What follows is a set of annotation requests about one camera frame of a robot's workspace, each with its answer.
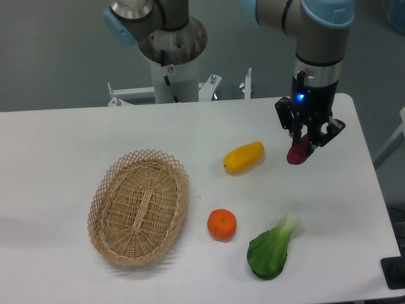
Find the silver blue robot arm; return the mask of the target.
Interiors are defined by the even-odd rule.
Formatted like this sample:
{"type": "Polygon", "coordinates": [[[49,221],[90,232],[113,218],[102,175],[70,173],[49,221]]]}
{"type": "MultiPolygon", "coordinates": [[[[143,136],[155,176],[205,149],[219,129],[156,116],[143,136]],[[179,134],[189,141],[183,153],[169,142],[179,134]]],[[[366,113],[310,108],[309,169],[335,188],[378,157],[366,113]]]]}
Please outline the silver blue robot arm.
{"type": "MultiPolygon", "coordinates": [[[[345,127],[333,117],[332,105],[354,2],[241,1],[240,10],[297,41],[290,96],[275,108],[292,137],[287,159],[300,164],[345,127]]],[[[103,18],[122,44],[138,45],[162,68],[167,87],[172,86],[168,75],[173,67],[198,58],[208,41],[204,26],[190,16],[187,1],[112,1],[103,18]]]]}

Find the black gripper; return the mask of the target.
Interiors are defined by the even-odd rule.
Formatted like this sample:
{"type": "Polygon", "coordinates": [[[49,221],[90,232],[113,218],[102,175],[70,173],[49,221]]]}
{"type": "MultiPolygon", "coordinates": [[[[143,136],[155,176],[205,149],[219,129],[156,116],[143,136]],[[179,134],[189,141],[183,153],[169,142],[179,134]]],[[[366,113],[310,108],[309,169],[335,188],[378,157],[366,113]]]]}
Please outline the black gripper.
{"type": "Polygon", "coordinates": [[[332,117],[332,105],[338,82],[313,87],[306,84],[306,72],[299,71],[292,79],[290,98],[282,97],[275,103],[281,126],[289,131],[292,147],[304,149],[306,141],[302,135],[304,124],[310,120],[310,154],[316,148],[324,147],[337,137],[346,124],[332,117]],[[327,123],[326,132],[322,124],[327,123]]]}

